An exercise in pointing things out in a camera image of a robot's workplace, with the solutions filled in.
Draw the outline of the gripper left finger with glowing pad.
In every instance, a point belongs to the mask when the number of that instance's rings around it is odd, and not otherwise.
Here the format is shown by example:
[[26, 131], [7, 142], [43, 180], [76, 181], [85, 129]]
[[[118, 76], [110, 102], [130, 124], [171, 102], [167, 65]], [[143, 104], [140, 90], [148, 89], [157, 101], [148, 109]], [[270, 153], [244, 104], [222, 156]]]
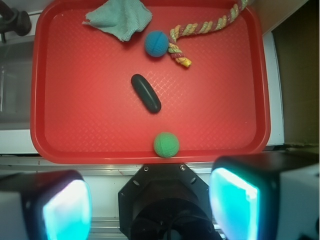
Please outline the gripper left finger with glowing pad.
[[91, 223], [90, 187], [78, 171], [1, 175], [2, 240], [86, 240]]

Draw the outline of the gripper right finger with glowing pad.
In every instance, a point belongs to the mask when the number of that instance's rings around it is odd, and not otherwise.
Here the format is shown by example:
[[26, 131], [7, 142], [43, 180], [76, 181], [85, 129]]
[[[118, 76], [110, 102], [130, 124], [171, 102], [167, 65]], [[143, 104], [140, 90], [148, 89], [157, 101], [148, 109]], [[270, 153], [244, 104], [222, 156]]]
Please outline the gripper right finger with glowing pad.
[[229, 240], [317, 240], [320, 156], [268, 151], [221, 156], [209, 177], [213, 217]]

